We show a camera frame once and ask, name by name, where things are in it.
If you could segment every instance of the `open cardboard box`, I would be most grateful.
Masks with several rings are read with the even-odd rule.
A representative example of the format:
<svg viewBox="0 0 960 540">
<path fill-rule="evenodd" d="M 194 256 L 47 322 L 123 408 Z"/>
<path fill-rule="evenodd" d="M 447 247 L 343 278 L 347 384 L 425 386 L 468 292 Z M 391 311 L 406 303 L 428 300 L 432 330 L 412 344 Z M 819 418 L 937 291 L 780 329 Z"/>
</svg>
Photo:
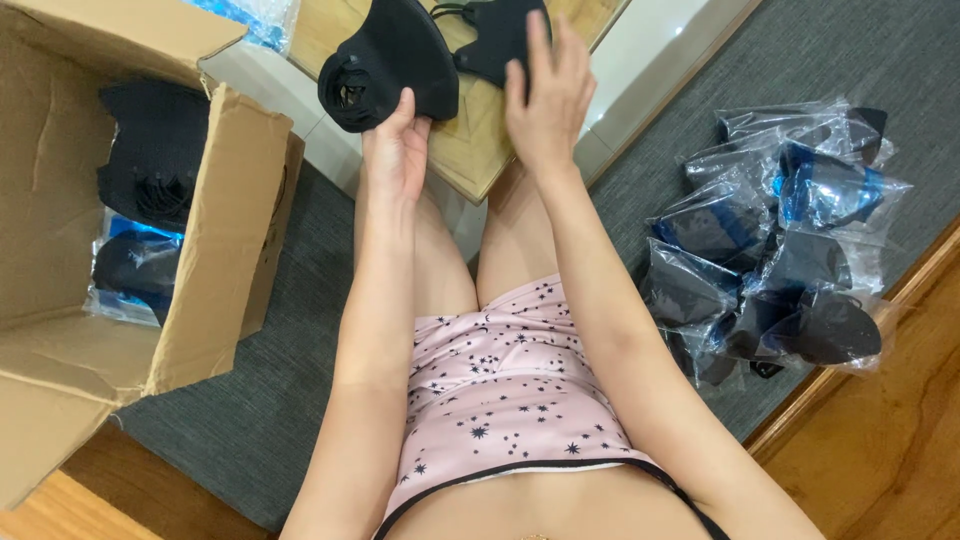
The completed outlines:
<svg viewBox="0 0 960 540">
<path fill-rule="evenodd" d="M 222 374 L 263 323 L 300 172 L 292 122 L 220 85 L 163 329 L 82 312 L 114 120 L 97 91 L 197 62 L 246 28 L 180 0 L 0 0 L 0 504 L 118 407 Z"/>
</svg>

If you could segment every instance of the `wooden table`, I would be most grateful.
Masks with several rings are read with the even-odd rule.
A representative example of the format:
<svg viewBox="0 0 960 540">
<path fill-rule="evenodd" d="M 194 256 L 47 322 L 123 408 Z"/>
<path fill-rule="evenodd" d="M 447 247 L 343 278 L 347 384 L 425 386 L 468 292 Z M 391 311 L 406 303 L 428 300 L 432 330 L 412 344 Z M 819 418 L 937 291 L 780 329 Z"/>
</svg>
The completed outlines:
<svg viewBox="0 0 960 540">
<path fill-rule="evenodd" d="M 429 11 L 437 2 L 420 0 Z M 599 43 L 629 0 L 546 0 L 552 17 L 565 13 L 591 48 Z M 341 42 L 352 36 L 370 10 L 371 0 L 302 0 L 290 60 L 314 79 Z M 476 39 L 459 17 L 437 20 L 451 50 Z M 503 92 L 470 75 L 460 76 L 460 114 L 434 124 L 430 169 L 479 205 L 513 159 L 503 121 Z"/>
</svg>

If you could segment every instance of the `hand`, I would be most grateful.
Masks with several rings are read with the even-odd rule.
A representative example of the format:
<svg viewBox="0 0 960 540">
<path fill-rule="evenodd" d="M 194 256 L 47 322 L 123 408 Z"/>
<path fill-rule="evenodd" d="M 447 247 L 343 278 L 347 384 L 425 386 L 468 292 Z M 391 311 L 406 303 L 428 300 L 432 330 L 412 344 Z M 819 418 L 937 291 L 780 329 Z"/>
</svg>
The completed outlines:
<svg viewBox="0 0 960 540">
<path fill-rule="evenodd" d="M 529 103 L 522 65 L 507 64 L 507 131 L 534 178 L 573 165 L 573 147 L 597 86 L 589 50 L 562 13 L 556 31 L 557 46 L 551 50 L 543 13 L 527 14 Z"/>
<path fill-rule="evenodd" d="M 389 118 L 361 135 L 368 195 L 377 201 L 416 202 L 426 175 L 430 119 L 415 118 L 414 91 L 404 88 Z"/>
</svg>

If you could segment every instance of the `person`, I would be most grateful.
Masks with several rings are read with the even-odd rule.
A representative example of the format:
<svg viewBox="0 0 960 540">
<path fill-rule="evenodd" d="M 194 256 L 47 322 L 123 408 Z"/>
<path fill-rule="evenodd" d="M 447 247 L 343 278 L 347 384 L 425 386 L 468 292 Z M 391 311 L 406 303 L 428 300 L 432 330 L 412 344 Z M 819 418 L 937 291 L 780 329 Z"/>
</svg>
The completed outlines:
<svg viewBox="0 0 960 540">
<path fill-rule="evenodd" d="M 354 281 L 281 539 L 822 539 L 667 352 L 573 162 L 587 47 L 563 18 L 552 49 L 527 24 L 529 100 L 518 61 L 505 88 L 519 163 L 475 284 L 421 195 L 412 91 L 363 134 Z"/>
</svg>

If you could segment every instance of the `thigh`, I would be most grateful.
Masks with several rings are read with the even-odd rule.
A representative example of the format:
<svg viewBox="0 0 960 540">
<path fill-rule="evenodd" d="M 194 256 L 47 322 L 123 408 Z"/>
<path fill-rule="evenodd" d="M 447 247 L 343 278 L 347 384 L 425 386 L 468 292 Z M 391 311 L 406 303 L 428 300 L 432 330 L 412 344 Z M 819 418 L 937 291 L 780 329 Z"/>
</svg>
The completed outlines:
<svg viewBox="0 0 960 540">
<path fill-rule="evenodd" d="M 533 180 L 515 160 L 488 198 L 477 301 L 485 306 L 506 292 L 557 272 L 550 218 Z"/>
<path fill-rule="evenodd" d="M 354 215 L 354 250 L 359 253 L 366 219 L 367 183 L 363 173 Z M 460 250 L 426 187 L 417 203 L 414 260 L 414 312 L 418 317 L 460 315 L 477 310 L 476 287 Z"/>
</svg>

